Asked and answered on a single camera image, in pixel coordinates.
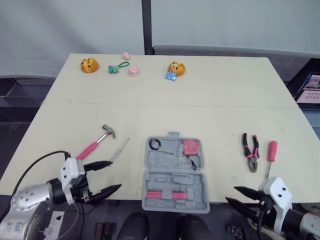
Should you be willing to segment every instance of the orange toy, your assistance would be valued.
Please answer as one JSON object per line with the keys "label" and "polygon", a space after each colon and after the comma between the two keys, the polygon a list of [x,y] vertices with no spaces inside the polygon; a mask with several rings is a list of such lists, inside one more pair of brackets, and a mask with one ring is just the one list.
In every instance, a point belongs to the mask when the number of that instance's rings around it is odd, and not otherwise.
{"label": "orange toy", "polygon": [[169,73],[175,73],[178,77],[185,73],[185,65],[181,62],[174,61],[168,67]]}
{"label": "orange toy", "polygon": [[80,67],[83,72],[90,74],[90,73],[93,73],[98,70],[99,64],[98,64],[97,60],[90,57],[88,59],[83,59]]}

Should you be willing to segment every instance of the gray tool case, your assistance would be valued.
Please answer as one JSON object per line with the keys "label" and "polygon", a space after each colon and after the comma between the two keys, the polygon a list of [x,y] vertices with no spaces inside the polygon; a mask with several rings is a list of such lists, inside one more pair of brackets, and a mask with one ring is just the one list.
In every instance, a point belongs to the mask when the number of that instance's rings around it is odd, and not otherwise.
{"label": "gray tool case", "polygon": [[[185,155],[183,140],[196,141],[198,153]],[[181,138],[178,132],[169,132],[168,137],[149,137],[144,161],[149,167],[143,177],[144,210],[192,214],[210,211],[206,178],[199,172],[204,165],[199,139]]]}

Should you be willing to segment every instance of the robotic arm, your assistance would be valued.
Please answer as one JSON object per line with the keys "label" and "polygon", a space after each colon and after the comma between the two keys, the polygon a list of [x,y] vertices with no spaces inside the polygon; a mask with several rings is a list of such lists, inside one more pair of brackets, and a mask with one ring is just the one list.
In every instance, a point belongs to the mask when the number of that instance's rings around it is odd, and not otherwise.
{"label": "robotic arm", "polygon": [[0,240],[32,239],[32,226],[41,220],[36,211],[47,211],[53,205],[64,202],[69,205],[75,202],[93,204],[109,197],[121,184],[109,186],[93,195],[86,174],[110,164],[111,161],[97,161],[83,165],[82,160],[68,157],[60,170],[61,181],[55,178],[16,192],[11,198],[10,210],[0,224]]}
{"label": "robotic arm", "polygon": [[279,235],[286,233],[287,240],[320,240],[320,217],[293,210],[292,194],[280,177],[263,181],[258,191],[244,186],[234,188],[248,198],[259,200],[256,212],[242,202],[226,197],[233,208],[257,223],[260,239],[260,227],[265,225]]}

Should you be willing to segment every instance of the wooden table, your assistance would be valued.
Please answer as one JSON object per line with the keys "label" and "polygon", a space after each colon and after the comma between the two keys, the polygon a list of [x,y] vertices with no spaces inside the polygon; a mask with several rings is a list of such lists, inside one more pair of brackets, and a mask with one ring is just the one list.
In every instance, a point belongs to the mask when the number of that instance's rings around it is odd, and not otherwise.
{"label": "wooden table", "polygon": [[[80,63],[89,57],[100,68],[86,74]],[[278,151],[271,176],[284,180],[294,202],[320,202],[319,140],[267,58],[134,55],[130,63],[140,67],[138,77],[128,76],[127,68],[108,73],[108,65],[122,61],[120,55],[69,56],[6,169],[0,194],[11,194],[23,171],[46,153],[66,150],[76,157],[107,124],[117,138],[103,140],[85,161],[108,160],[131,138],[112,166],[88,173],[93,192],[122,183],[111,199],[141,199],[147,138],[177,131],[201,140],[210,202],[226,196],[250,202],[233,187],[258,188],[272,140]],[[176,81],[165,79],[172,61],[186,66]],[[243,154],[244,132],[251,147],[251,135],[259,139],[256,173]],[[39,162],[20,186],[58,177],[63,161],[56,155]]]}

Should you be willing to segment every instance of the pink screwdriver handle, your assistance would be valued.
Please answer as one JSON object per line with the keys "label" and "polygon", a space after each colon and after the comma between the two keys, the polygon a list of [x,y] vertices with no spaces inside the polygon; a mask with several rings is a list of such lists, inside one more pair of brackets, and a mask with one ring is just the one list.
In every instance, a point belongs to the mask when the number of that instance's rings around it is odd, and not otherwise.
{"label": "pink screwdriver handle", "polygon": [[85,159],[93,150],[98,147],[98,144],[96,141],[92,144],[90,144],[79,156],[76,157],[76,159],[83,160]]}
{"label": "pink screwdriver handle", "polygon": [[274,162],[276,160],[277,148],[278,148],[278,142],[271,141],[269,143],[269,153],[268,153],[269,162]]}

